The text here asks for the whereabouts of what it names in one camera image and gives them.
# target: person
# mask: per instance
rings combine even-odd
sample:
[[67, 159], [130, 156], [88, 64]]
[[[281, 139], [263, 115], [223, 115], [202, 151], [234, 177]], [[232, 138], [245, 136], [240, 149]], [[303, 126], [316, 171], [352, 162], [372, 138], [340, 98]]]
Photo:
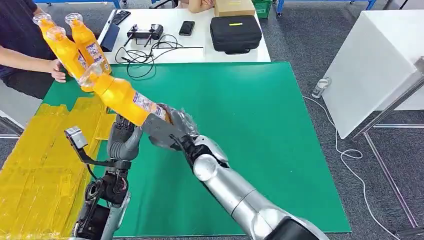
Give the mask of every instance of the person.
[[214, 7], [214, 0], [180, 0], [178, 8], [188, 9], [197, 14]]
[[64, 83], [66, 75], [33, 23], [39, 13], [43, 10], [33, 0], [0, 0], [0, 79], [10, 88], [43, 99], [53, 81]]

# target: plastic bottle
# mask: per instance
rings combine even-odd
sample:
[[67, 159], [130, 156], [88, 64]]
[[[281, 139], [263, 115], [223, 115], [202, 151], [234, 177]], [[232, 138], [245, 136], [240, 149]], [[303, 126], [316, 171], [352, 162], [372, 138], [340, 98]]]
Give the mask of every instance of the plastic bottle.
[[316, 85], [315, 88], [313, 89], [311, 95], [312, 97], [319, 99], [321, 97], [321, 95], [323, 94], [324, 90], [327, 89], [331, 84], [331, 78], [326, 77], [326, 78], [322, 78], [320, 79]]
[[150, 113], [170, 121], [165, 109], [135, 91], [125, 79], [115, 78], [103, 72], [98, 62], [88, 68], [78, 83], [82, 87], [92, 88], [106, 106], [136, 126], [143, 125]]
[[[87, 63], [77, 45], [66, 36], [65, 29], [55, 26], [47, 30], [46, 36], [50, 39], [49, 46], [55, 49], [56, 57], [60, 60], [68, 72], [78, 81], [86, 71]], [[90, 87], [81, 88], [85, 92], [92, 92]]]
[[50, 46], [50, 48], [52, 48], [52, 46], [50, 45], [52, 40], [50, 38], [48, 38], [47, 35], [46, 35], [46, 33], [49, 29], [56, 27], [55, 22], [53, 22], [53, 20], [52, 20], [52, 16], [43, 12], [43, 13], [36, 14], [32, 18], [32, 21], [39, 26], [41, 33], [42, 33], [42, 37], [47, 42], [47, 44]]
[[83, 23], [83, 16], [79, 13], [71, 13], [65, 16], [65, 22], [72, 29], [72, 37], [79, 48], [82, 56], [90, 66], [93, 63], [100, 63], [103, 72], [110, 74], [111, 66], [97, 43], [93, 32]]

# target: person's hand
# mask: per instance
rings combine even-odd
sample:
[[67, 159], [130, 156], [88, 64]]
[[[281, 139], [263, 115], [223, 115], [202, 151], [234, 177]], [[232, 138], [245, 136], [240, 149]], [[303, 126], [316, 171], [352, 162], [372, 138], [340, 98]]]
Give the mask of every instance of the person's hand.
[[66, 74], [61, 72], [62, 63], [59, 59], [52, 60], [49, 62], [48, 69], [50, 70], [51, 76], [59, 83], [66, 83]]

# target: blue table leg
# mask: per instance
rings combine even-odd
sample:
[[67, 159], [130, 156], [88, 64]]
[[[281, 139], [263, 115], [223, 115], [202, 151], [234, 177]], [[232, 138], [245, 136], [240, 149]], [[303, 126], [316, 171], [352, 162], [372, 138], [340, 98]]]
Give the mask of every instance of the blue table leg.
[[121, 7], [119, 6], [119, 1], [120, 0], [112, 0], [113, 1], [113, 4], [115, 4], [115, 8], [116, 9], [120, 9]]
[[371, 10], [373, 8], [373, 6], [374, 6], [375, 3], [376, 3], [376, 0], [370, 0], [368, 2], [368, 6], [366, 6], [366, 9], [365, 10]]
[[278, 5], [277, 5], [277, 16], [278, 17], [281, 17], [281, 13], [283, 12], [283, 4], [284, 4], [284, 0], [278, 0]]

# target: green table surface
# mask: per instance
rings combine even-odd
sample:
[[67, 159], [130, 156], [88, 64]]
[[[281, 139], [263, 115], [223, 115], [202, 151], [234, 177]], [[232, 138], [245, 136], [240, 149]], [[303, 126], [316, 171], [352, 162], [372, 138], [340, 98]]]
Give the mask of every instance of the green table surface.
[[[288, 62], [156, 64], [131, 82], [152, 101], [190, 113], [214, 139], [232, 168], [286, 211], [324, 232], [350, 232], [314, 127]], [[132, 75], [149, 66], [131, 67]], [[54, 83], [44, 99], [71, 109], [83, 93], [74, 80]], [[106, 141], [97, 159], [105, 160]], [[101, 176], [102, 167], [95, 172]], [[243, 234], [191, 173], [181, 152], [153, 146], [146, 136], [128, 176], [131, 200], [115, 236]]]

